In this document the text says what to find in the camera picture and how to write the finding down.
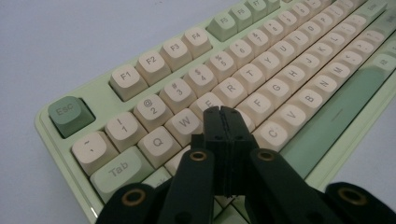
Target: keyboard frame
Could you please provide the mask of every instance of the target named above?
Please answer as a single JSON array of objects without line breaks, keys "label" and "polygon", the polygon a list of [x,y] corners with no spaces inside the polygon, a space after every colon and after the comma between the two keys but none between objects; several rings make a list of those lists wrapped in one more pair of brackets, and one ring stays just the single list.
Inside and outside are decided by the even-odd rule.
[{"label": "keyboard frame", "polygon": [[[290,7],[296,2],[298,1],[291,1],[287,4],[281,2],[281,8]],[[268,21],[275,15],[277,15],[278,11],[279,9],[271,14],[268,14],[266,17],[253,24],[252,27],[259,27],[265,21]],[[207,25],[211,22],[211,20],[212,18],[209,18],[195,26],[205,29]],[[72,134],[68,138],[63,139],[61,137],[57,129],[54,127],[52,121],[50,120],[48,113],[49,105],[64,96],[61,96],[58,99],[55,99],[53,102],[50,102],[42,107],[42,109],[35,117],[35,127],[90,222],[94,222],[96,220],[98,212],[103,207],[103,203],[99,195],[95,192],[90,182],[90,179],[85,176],[78,162],[71,153],[71,147],[73,146],[73,144],[80,137],[84,136],[87,133],[103,130],[106,123],[111,118],[117,116],[121,111],[132,111],[132,109],[136,106],[136,104],[143,96],[159,92],[166,83],[176,77],[182,77],[188,72],[188,70],[192,66],[195,66],[199,63],[204,63],[207,58],[210,57],[210,55],[218,52],[219,50],[227,48],[232,42],[234,42],[235,39],[245,36],[250,30],[251,29],[241,31],[234,37],[224,42],[219,42],[214,36],[209,34],[208,37],[213,47],[210,51],[201,55],[193,62],[188,63],[186,66],[178,69],[176,72],[172,73],[170,76],[149,87],[147,90],[142,91],[133,99],[127,102],[123,102],[109,85],[111,72],[117,67],[105,72],[104,74],[93,79],[92,81],[85,83],[83,86],[70,91],[64,96],[71,95],[82,98],[84,102],[88,105],[88,108],[94,114],[95,121],[89,124],[87,127],[83,128],[81,131]],[[178,34],[175,37],[181,37],[182,35],[183,33]],[[147,49],[147,51],[159,51],[161,47],[162,44],[154,48]],[[132,60],[122,63],[120,65],[126,63],[136,64],[138,57],[139,55],[136,55]],[[326,155],[311,171],[311,173],[306,178],[306,182],[309,185],[317,189],[324,189],[327,186],[327,184],[333,179],[338,170],[345,163],[347,158],[353,153],[359,141],[370,130],[370,127],[374,124],[374,122],[381,115],[383,110],[387,107],[387,105],[395,95],[396,71],[394,71],[389,76],[388,80],[382,85],[382,87],[377,91],[374,97],[367,103],[367,105],[352,121],[352,123],[349,124],[347,129],[340,136],[340,138],[333,144],[333,146],[329,149]]]}]

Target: white table surface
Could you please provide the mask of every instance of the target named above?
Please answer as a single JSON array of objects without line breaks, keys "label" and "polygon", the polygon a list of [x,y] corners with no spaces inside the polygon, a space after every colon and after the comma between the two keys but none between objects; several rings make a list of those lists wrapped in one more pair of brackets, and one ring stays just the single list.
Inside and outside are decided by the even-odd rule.
[{"label": "white table surface", "polygon": [[[238,2],[0,1],[0,223],[87,223],[35,131],[46,103]],[[396,100],[335,181],[396,210]]]}]

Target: sage green keycap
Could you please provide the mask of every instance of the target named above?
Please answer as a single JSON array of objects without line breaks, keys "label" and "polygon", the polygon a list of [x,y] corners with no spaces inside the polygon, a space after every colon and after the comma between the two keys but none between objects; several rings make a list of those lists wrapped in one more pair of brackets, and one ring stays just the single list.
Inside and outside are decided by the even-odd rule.
[{"label": "sage green keycap", "polygon": [[264,18],[268,14],[267,4],[264,0],[247,0],[245,5],[251,11],[253,22]]},{"label": "sage green keycap", "polygon": [[159,187],[163,182],[170,179],[172,176],[166,171],[165,168],[160,167],[142,183],[152,186],[153,188]]},{"label": "sage green keycap", "polygon": [[91,182],[106,203],[117,189],[140,182],[153,171],[139,149],[130,147],[93,173]]},{"label": "sage green keycap", "polygon": [[63,138],[81,130],[95,120],[81,99],[65,96],[49,106],[49,117]]},{"label": "sage green keycap", "polygon": [[223,42],[238,33],[233,17],[227,12],[219,13],[207,27],[207,31],[219,41]]},{"label": "sage green keycap", "polygon": [[236,22],[238,32],[246,29],[249,25],[253,23],[253,18],[251,16],[250,10],[242,3],[233,6],[230,9],[230,15]]}]

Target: mounting hole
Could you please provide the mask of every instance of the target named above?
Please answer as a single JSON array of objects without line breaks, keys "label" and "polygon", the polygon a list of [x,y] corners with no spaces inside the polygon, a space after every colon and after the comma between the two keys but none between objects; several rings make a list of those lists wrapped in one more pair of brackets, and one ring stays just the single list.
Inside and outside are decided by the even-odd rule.
[{"label": "mounting hole", "polygon": [[146,199],[146,192],[142,189],[131,189],[122,195],[122,203],[126,206],[137,206]]},{"label": "mounting hole", "polygon": [[338,190],[338,195],[344,201],[355,204],[355,205],[362,206],[362,205],[366,205],[368,203],[366,196],[354,189],[340,188]]},{"label": "mounting hole", "polygon": [[315,224],[323,223],[324,221],[323,215],[319,212],[309,212],[308,214],[306,214],[306,218],[308,218],[310,223]]},{"label": "mounting hole", "polygon": [[175,222],[177,224],[188,224],[191,223],[192,216],[188,212],[180,212],[175,215]]},{"label": "mounting hole", "polygon": [[196,151],[190,154],[190,159],[192,159],[193,161],[204,161],[206,160],[206,158],[206,153],[204,153],[203,151]]},{"label": "mounting hole", "polygon": [[275,159],[274,154],[267,151],[260,151],[257,157],[262,161],[273,161]]}]

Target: mechanical keyboard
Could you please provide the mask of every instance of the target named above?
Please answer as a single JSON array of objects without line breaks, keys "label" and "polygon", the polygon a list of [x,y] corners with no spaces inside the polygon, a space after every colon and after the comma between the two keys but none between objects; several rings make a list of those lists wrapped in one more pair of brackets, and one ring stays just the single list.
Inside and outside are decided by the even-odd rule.
[{"label": "mechanical keyboard", "polygon": [[[45,105],[35,126],[90,222],[175,174],[210,106],[323,189],[396,94],[396,2],[246,0]],[[248,223],[244,198],[215,223]]]}]

